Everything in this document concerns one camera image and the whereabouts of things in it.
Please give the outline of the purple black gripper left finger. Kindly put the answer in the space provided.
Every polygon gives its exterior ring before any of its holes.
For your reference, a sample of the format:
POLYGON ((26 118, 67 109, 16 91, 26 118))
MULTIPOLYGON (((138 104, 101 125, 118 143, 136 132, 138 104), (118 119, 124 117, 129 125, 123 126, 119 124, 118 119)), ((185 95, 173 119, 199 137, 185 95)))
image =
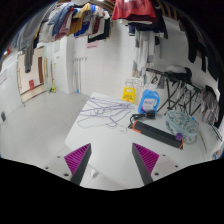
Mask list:
POLYGON ((91 153, 91 144, 86 144, 64 157, 65 162, 72 173, 72 183, 76 185, 81 183, 91 153))

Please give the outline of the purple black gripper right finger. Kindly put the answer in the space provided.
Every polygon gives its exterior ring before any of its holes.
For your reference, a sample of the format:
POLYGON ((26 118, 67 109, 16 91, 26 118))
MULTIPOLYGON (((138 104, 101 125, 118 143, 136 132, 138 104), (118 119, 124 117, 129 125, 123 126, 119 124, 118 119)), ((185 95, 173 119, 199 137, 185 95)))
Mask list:
POLYGON ((132 155, 138 167, 140 176, 145 185, 153 182, 152 171, 157 163, 159 155, 137 143, 132 144, 132 155))

